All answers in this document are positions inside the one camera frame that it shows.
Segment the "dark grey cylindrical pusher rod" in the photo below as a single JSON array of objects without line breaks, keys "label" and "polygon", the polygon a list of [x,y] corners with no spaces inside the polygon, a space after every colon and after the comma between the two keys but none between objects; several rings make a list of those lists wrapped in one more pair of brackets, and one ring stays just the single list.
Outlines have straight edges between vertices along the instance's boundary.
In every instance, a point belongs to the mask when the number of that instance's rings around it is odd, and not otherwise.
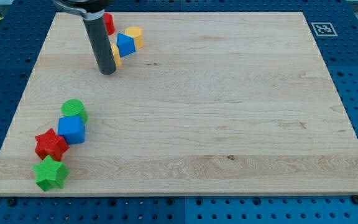
[{"label": "dark grey cylindrical pusher rod", "polygon": [[99,71],[111,75],[116,71],[116,63],[103,17],[83,20]]}]

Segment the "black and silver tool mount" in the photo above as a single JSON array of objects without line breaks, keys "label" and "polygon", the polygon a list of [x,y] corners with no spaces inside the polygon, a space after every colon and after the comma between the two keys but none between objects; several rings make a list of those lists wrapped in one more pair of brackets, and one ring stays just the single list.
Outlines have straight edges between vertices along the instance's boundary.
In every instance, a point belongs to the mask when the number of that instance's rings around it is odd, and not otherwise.
[{"label": "black and silver tool mount", "polygon": [[84,20],[96,20],[103,16],[113,0],[52,0],[62,12],[80,16]]}]

